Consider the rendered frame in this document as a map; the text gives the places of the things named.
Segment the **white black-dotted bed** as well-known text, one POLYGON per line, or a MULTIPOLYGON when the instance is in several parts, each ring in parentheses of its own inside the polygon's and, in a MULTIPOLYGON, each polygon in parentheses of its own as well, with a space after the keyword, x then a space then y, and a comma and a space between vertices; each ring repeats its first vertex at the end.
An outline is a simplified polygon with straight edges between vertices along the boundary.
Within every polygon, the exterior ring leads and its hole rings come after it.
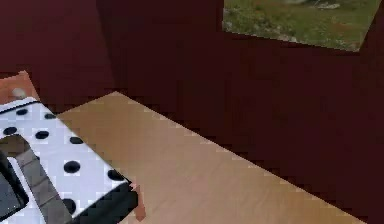
POLYGON ((119 224, 145 218, 140 188, 76 135, 43 103, 27 97, 0 104, 0 151, 32 150, 72 215, 71 224, 119 224))

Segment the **orange wooden side table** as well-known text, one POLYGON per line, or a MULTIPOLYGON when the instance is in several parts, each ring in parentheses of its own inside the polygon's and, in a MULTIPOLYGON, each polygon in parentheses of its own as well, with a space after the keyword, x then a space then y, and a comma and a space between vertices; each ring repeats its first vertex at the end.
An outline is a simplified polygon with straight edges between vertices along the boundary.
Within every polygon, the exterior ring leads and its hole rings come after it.
POLYGON ((29 74, 25 70, 23 70, 19 71, 17 75, 0 79, 0 104, 6 104, 15 100, 22 100, 16 99, 13 96, 12 90, 14 88, 23 89, 26 93, 25 98, 39 98, 39 95, 30 79, 29 74))

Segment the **window with green view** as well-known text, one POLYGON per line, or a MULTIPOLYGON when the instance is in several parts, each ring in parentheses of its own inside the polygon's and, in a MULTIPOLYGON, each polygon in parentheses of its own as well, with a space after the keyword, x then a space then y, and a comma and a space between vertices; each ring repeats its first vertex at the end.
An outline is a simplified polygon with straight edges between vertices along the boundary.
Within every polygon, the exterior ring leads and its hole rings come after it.
POLYGON ((382 0, 224 0, 225 32, 357 52, 382 0))

